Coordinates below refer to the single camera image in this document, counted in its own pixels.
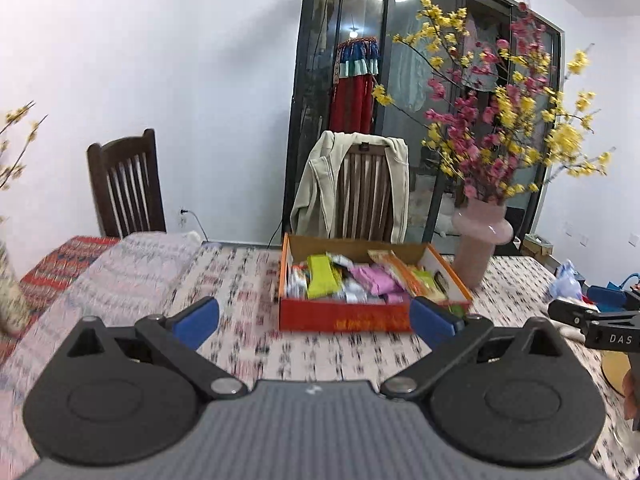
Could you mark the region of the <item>person's right hand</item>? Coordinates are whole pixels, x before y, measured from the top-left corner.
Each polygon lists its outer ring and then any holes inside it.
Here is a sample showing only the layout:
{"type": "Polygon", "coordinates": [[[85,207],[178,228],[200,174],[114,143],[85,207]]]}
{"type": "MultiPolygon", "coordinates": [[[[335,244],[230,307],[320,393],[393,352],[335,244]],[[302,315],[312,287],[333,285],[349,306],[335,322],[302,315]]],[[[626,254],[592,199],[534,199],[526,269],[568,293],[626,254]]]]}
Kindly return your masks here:
{"type": "Polygon", "coordinates": [[[634,371],[628,370],[623,379],[624,414],[626,419],[635,419],[639,413],[639,404],[636,398],[636,381],[634,371]]]}

